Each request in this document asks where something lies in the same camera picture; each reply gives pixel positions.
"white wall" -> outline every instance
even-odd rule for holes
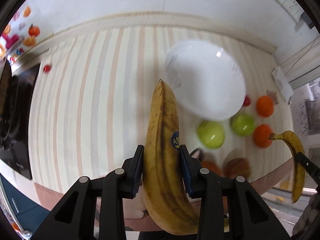
[[[317,35],[295,22],[275,0],[27,0],[26,5],[47,20],[53,32],[84,21],[133,11],[180,12],[210,17],[221,24],[243,28],[278,49],[278,64],[309,44]]]

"cabinet door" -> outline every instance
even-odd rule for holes
[[[18,215],[17,219],[24,230],[28,230],[33,234],[49,213],[49,210],[38,205],[37,207]]]
[[[15,215],[22,214],[36,206],[37,203],[33,202],[30,198],[23,195],[14,186],[12,186],[2,175],[1,180],[4,187],[4,191],[9,200],[9,204]]]

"black stove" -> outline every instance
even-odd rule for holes
[[[28,123],[34,85],[40,64],[12,77],[10,117],[0,133],[0,159],[15,171],[32,179],[29,150]]]

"metal screw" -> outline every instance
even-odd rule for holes
[[[244,178],[243,176],[237,176],[237,177],[236,177],[236,180],[237,180],[238,182],[245,182],[245,178]]]
[[[80,179],[79,179],[79,182],[80,183],[86,183],[88,181],[88,177],[86,176],[82,176]]]
[[[115,174],[118,174],[118,175],[124,174],[124,169],[122,168],[116,169]]]
[[[209,170],[207,168],[201,168],[200,169],[200,173],[201,174],[208,174],[209,173]]]

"bruised banana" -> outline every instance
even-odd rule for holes
[[[298,136],[291,131],[285,131],[282,134],[271,134],[270,139],[272,140],[283,140],[289,147],[294,163],[294,181],[292,189],[292,201],[296,203],[302,194],[302,189],[304,185],[305,169],[300,164],[297,163],[294,158],[298,152],[304,154],[303,146],[298,138]]]
[[[159,81],[152,96],[143,154],[144,200],[154,222],[173,235],[198,231],[199,216],[183,186],[179,165],[179,122],[172,89]]]

